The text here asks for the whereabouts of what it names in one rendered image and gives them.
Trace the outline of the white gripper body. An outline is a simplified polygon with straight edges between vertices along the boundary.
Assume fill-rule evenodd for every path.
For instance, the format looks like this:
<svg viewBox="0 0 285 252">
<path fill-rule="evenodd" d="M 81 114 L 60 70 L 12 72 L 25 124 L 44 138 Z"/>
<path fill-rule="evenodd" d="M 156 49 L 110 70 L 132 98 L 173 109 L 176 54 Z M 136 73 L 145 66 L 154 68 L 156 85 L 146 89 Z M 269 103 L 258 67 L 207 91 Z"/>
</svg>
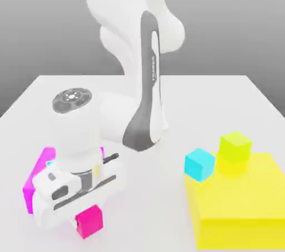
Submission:
<svg viewBox="0 0 285 252">
<path fill-rule="evenodd" d="M 99 182 L 83 190 L 79 175 L 63 172 L 53 162 L 33 178 L 33 185 L 35 221 L 43 229 L 52 229 L 122 191 L 126 171 L 120 160 L 109 161 L 102 165 Z"/>
</svg>

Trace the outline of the small pink cube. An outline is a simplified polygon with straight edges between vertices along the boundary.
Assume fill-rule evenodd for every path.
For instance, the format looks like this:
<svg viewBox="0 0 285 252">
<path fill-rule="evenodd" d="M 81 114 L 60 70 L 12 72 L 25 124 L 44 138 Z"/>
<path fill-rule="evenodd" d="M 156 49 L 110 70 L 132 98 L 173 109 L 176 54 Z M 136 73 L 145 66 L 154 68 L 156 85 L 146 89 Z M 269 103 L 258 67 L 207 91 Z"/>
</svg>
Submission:
<svg viewBox="0 0 285 252">
<path fill-rule="evenodd" d="M 94 205 L 75 216 L 77 232 L 86 239 L 104 227 L 102 210 Z"/>
</svg>

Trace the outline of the small yellow-green cube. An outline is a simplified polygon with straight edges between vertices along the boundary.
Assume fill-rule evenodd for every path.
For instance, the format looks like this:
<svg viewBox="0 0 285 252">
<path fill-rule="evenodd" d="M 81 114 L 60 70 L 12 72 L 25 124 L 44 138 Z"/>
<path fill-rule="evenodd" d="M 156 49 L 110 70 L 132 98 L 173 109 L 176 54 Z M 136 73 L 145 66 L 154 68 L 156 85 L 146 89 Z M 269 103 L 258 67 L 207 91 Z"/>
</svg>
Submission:
<svg viewBox="0 0 285 252">
<path fill-rule="evenodd" d="M 220 138 L 218 157 L 228 162 L 247 161 L 252 149 L 252 140 L 238 131 L 225 134 Z"/>
</svg>

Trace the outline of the large magenta box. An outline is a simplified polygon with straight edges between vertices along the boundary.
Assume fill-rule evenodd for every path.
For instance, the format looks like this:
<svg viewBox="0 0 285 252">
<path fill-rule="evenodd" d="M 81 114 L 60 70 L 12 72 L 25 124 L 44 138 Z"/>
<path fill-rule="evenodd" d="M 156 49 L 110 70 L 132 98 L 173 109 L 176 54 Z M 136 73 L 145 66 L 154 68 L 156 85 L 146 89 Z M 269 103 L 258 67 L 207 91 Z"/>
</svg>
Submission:
<svg viewBox="0 0 285 252">
<path fill-rule="evenodd" d="M 53 226 L 69 218 L 81 222 L 101 219 L 102 210 L 92 197 L 102 183 L 104 161 L 104 148 L 100 147 L 95 166 L 85 171 L 64 170 L 55 149 L 45 148 L 23 187 L 28 213 L 42 226 Z"/>
</svg>

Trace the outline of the large yellow box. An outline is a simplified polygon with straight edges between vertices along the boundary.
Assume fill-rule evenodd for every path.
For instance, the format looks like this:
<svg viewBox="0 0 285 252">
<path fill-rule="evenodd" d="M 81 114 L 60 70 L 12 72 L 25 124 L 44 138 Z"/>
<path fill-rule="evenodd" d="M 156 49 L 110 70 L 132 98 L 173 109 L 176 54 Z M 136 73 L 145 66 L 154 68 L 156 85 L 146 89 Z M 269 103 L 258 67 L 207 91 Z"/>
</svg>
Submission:
<svg viewBox="0 0 285 252">
<path fill-rule="evenodd" d="M 215 169 L 202 183 L 184 176 L 196 248 L 285 252 L 285 174 L 269 153 L 241 171 Z"/>
</svg>

